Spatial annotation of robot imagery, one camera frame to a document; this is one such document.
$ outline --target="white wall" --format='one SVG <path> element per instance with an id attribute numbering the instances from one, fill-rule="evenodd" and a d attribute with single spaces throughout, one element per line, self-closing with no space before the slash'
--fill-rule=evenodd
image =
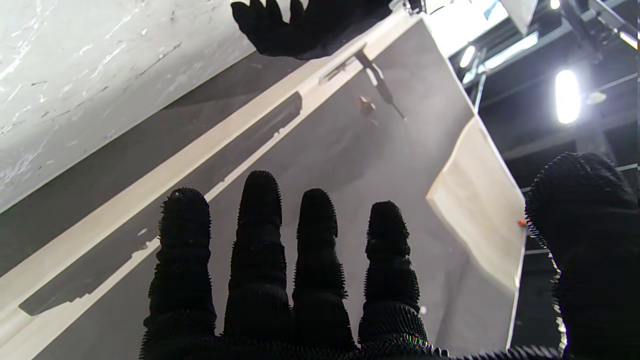
<path id="1" fill-rule="evenodd" d="M 1 1 L 0 212 L 251 53 L 229 3 Z"/>

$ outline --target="light fixture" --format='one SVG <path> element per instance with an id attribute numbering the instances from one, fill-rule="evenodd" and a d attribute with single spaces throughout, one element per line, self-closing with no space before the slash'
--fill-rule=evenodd
<path id="1" fill-rule="evenodd" d="M 476 53 L 476 47 L 470 45 L 465 53 L 462 54 L 462 59 L 460 59 L 460 67 L 467 67 L 471 62 L 471 59 L 474 57 L 474 53 Z"/>
<path id="2" fill-rule="evenodd" d="M 634 49 L 638 50 L 638 40 L 634 39 L 633 36 L 627 34 L 624 31 L 620 31 L 620 38 L 624 40 L 627 44 L 631 45 Z"/>
<path id="3" fill-rule="evenodd" d="M 562 70 L 556 76 L 556 111 L 562 124 L 574 122 L 580 115 L 580 88 L 571 70 Z"/>

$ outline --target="gloved hand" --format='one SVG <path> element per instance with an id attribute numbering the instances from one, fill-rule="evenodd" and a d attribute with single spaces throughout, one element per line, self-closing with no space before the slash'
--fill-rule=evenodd
<path id="1" fill-rule="evenodd" d="M 260 54 L 300 60 L 322 58 L 391 14 L 390 0 L 291 0 L 284 22 L 276 0 L 231 3 L 234 19 Z"/>
<path id="2" fill-rule="evenodd" d="M 557 183 L 557 179 L 545 182 L 544 178 L 553 179 L 549 174 L 554 173 L 552 167 L 546 171 L 536 186 L 552 188 Z M 548 206 L 544 201 L 532 201 L 527 205 L 528 211 L 534 208 L 541 211 Z M 535 215 L 531 214 L 530 220 L 535 222 Z M 379 202 L 371 209 L 365 248 L 370 263 L 365 278 L 364 313 L 358 329 L 360 348 L 351 337 L 349 317 L 342 303 L 346 290 L 342 265 L 335 253 L 337 221 L 329 196 L 314 189 L 302 199 L 292 308 L 286 291 L 281 223 L 275 179 L 268 172 L 252 172 L 244 185 L 238 215 L 224 331 L 216 336 L 216 312 L 207 269 L 211 254 L 209 205 L 196 190 L 173 191 L 164 203 L 160 221 L 161 250 L 149 289 L 150 316 L 145 320 L 147 332 L 140 358 L 364 360 L 448 356 L 446 351 L 429 344 L 417 314 L 419 287 L 408 258 L 408 232 L 392 202 Z M 561 225 L 550 225 L 541 228 L 540 233 L 555 241 L 553 234 L 560 228 Z M 573 279 L 580 279 L 579 271 L 576 276 Z M 559 292 L 559 297 L 571 294 L 562 287 Z M 590 305 L 588 298 L 566 299 L 570 299 L 566 309 Z M 571 322 L 567 323 L 568 333 L 571 326 Z M 605 342 L 604 347 L 615 344 Z M 584 349 L 574 354 L 588 356 Z M 473 357 L 559 358 L 554 350 L 535 347 Z"/>
<path id="3" fill-rule="evenodd" d="M 640 359 L 638 193 L 603 157 L 567 153 L 540 172 L 526 213 L 560 270 L 565 356 Z"/>

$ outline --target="small red object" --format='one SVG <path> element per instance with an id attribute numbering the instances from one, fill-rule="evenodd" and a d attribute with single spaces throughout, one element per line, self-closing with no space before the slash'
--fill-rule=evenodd
<path id="1" fill-rule="evenodd" d="M 364 96 L 360 96 L 358 100 L 360 103 L 360 113 L 362 115 L 369 116 L 373 114 L 373 112 L 376 110 L 376 106 L 373 105 L 373 102 L 371 102 L 371 99 L 368 99 Z"/>

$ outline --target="finger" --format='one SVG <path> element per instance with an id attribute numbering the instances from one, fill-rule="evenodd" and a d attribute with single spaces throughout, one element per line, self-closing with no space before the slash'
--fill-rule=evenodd
<path id="1" fill-rule="evenodd" d="M 249 0 L 249 7 L 251 11 L 255 14 L 258 19 L 265 19 L 267 16 L 267 10 L 264 8 L 262 1 L 260 0 Z"/>
<path id="2" fill-rule="evenodd" d="M 244 183 L 231 255 L 225 336 L 290 342 L 293 317 L 281 224 L 278 184 L 269 172 L 252 172 Z"/>
<path id="3" fill-rule="evenodd" d="M 184 338 L 214 335 L 209 237 L 209 204 L 202 194 L 189 188 L 172 191 L 163 203 L 161 248 L 148 293 L 150 315 L 144 322 L 141 358 L 179 347 Z"/>
<path id="4" fill-rule="evenodd" d="M 302 5 L 302 2 L 300 0 L 291 0 L 291 2 L 289 3 L 289 10 L 291 11 L 289 24 L 297 23 L 305 14 L 305 7 L 304 5 Z"/>
<path id="5" fill-rule="evenodd" d="M 278 5 L 278 1 L 266 1 L 266 14 L 268 16 L 269 23 L 271 23 L 272 25 L 277 26 L 284 23 L 282 21 L 282 12 L 280 11 L 280 5 Z"/>
<path id="6" fill-rule="evenodd" d="M 312 189 L 302 196 L 298 222 L 298 261 L 293 312 L 296 344 L 312 348 L 356 349 L 346 298 L 344 272 L 335 253 L 338 225 L 329 195 Z"/>
<path id="7" fill-rule="evenodd" d="M 256 14 L 252 9 L 247 4 L 236 1 L 231 3 L 231 11 L 240 31 L 247 36 L 252 34 L 256 26 Z"/>
<path id="8" fill-rule="evenodd" d="M 409 339 L 417 348 L 427 345 L 418 316 L 420 290 L 408 257 L 408 236 L 393 202 L 378 202 L 371 207 L 366 248 L 369 269 L 358 330 L 363 349 L 394 338 Z"/>

